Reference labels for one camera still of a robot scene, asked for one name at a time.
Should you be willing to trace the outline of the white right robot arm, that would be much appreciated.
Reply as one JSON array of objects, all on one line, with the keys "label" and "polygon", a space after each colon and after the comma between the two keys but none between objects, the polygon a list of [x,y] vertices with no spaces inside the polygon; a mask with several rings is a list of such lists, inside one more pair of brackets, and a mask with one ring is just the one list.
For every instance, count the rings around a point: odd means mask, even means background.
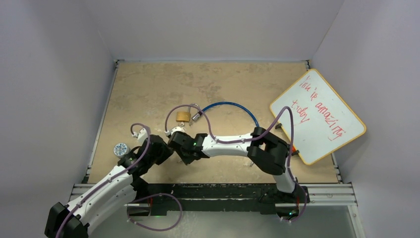
[{"label": "white right robot arm", "polygon": [[168,146],[188,165],[195,160],[216,156],[241,156],[249,158],[261,171],[273,176],[279,198],[291,201],[298,194],[290,170],[293,147],[262,127],[248,134],[214,136],[207,133],[188,135],[177,126],[167,130]]}]

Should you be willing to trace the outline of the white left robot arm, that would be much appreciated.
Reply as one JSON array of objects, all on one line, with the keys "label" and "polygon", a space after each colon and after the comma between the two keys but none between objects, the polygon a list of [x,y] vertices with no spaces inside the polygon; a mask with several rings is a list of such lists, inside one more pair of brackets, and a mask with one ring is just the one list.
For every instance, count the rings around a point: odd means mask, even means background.
[{"label": "white left robot arm", "polygon": [[87,238],[113,212],[130,202],[152,200],[142,175],[173,154],[158,135],[123,155],[116,166],[97,184],[76,199],[56,203],[49,211],[44,234],[49,238]]}]

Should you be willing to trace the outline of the blue cable lock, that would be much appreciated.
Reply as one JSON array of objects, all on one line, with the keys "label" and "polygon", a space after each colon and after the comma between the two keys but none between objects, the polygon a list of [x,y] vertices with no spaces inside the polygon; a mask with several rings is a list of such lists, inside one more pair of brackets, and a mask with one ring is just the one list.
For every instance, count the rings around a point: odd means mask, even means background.
[{"label": "blue cable lock", "polygon": [[235,102],[229,102],[229,101],[221,101],[221,102],[215,102],[215,103],[211,103],[208,106],[205,106],[203,109],[201,109],[201,111],[197,111],[192,117],[191,120],[192,122],[197,121],[199,118],[202,117],[203,113],[207,114],[210,111],[215,111],[216,109],[222,109],[223,108],[223,112],[226,114],[232,114],[232,113],[237,113],[242,111],[242,113],[245,113],[248,115],[249,118],[251,118],[251,121],[253,122],[253,124],[255,126],[259,126],[259,122],[258,119],[256,118],[256,116],[246,107],[235,103]]}]

